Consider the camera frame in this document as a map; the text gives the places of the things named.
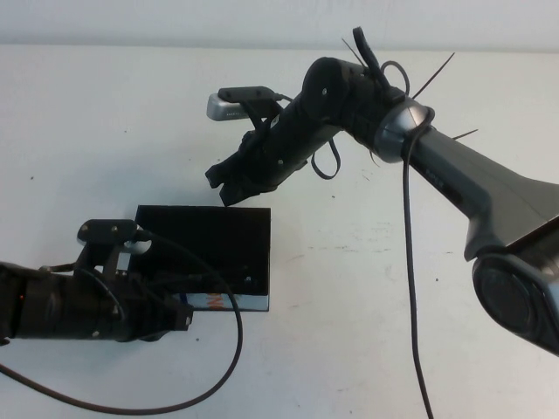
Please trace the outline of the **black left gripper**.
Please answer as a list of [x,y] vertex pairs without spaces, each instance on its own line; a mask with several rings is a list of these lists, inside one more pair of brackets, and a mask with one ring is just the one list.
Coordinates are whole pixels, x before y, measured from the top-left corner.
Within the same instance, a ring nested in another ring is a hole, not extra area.
[[156,293],[139,274],[118,270],[116,296],[123,309],[119,342],[156,342],[170,332],[187,332],[193,308],[167,292]]

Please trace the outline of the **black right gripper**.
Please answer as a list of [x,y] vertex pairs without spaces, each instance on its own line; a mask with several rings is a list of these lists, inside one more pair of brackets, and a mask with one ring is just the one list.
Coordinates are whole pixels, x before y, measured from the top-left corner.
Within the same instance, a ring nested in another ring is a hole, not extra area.
[[211,166],[205,176],[225,207],[273,192],[335,136],[335,127],[287,106],[257,128],[243,147]]

